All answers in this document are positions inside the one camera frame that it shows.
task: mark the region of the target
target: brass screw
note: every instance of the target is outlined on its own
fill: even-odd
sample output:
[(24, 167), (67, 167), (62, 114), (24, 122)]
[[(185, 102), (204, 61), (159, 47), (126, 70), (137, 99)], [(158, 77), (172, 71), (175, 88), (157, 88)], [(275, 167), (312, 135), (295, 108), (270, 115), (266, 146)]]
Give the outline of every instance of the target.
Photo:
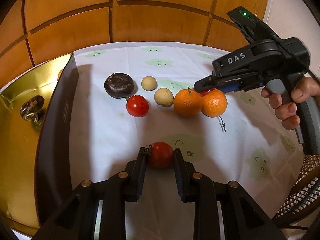
[(121, 179), (124, 179), (126, 177), (128, 177), (128, 173), (126, 171), (121, 171), (119, 172), (118, 176), (121, 178)]
[(84, 181), (81, 182), (82, 187), (89, 187), (91, 185), (91, 181), (88, 179), (85, 179)]
[(202, 174), (199, 172), (195, 172), (194, 174), (192, 174), (192, 177), (194, 179), (201, 179), (202, 178)]
[(229, 182), (229, 185), (230, 185), (230, 187), (233, 187), (233, 188), (239, 187), (239, 183), (236, 182), (236, 181), (234, 181), (234, 180), (230, 181), (230, 182)]

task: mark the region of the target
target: hand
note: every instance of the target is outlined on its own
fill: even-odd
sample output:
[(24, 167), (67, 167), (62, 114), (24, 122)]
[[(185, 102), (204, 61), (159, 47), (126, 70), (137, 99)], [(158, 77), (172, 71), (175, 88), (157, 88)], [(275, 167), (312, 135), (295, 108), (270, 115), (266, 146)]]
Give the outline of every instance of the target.
[(294, 102), (302, 103), (311, 96), (320, 96), (320, 86), (311, 77), (301, 78), (291, 92), (291, 98), (294, 102), (284, 105), (282, 105), (281, 95), (270, 93), (266, 87), (261, 91), (261, 95), (264, 98), (269, 98), (269, 104), (275, 109), (276, 117), (282, 121), (282, 126), (287, 130), (293, 130), (300, 123), (300, 118), (296, 115), (297, 106)]

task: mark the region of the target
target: blue component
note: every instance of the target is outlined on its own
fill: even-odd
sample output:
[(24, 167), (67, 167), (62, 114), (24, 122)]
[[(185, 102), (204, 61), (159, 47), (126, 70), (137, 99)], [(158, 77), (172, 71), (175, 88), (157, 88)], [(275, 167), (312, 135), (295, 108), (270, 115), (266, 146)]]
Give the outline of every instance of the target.
[(228, 93), (228, 92), (239, 89), (239, 87), (240, 87), (239, 81), (231, 80), (229, 82), (224, 83), (223, 85), (217, 86), (216, 89), (219, 89), (224, 93)]

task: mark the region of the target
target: wooden wall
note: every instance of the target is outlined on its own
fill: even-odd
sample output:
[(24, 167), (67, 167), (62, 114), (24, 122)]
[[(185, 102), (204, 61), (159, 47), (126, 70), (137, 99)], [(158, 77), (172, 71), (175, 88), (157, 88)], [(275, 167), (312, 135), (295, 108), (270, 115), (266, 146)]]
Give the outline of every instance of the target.
[(267, 0), (17, 0), (0, 25), (0, 87), (32, 66), (117, 41), (179, 41), (224, 50), (247, 44), (227, 16), (262, 19)]

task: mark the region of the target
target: fingernail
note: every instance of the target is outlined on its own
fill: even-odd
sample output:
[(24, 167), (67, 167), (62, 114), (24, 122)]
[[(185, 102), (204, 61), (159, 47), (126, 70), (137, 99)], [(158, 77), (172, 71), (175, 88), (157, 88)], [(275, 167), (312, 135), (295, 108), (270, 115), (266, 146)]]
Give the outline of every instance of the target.
[(271, 104), (273, 104), (274, 106), (277, 106), (279, 104), (279, 100), (277, 97), (272, 97), (270, 98)]
[(290, 120), (290, 123), (292, 124), (292, 126), (294, 128), (296, 128), (298, 126), (298, 124), (299, 124), (299, 119), (298, 118), (293, 118), (292, 120)]
[(292, 99), (298, 99), (299, 97), (301, 97), (303, 95), (302, 90), (301, 89), (295, 89), (292, 91), (291, 93), (291, 97)]
[(290, 114), (293, 114), (296, 111), (296, 105), (294, 103), (290, 103), (288, 105), (288, 111)]

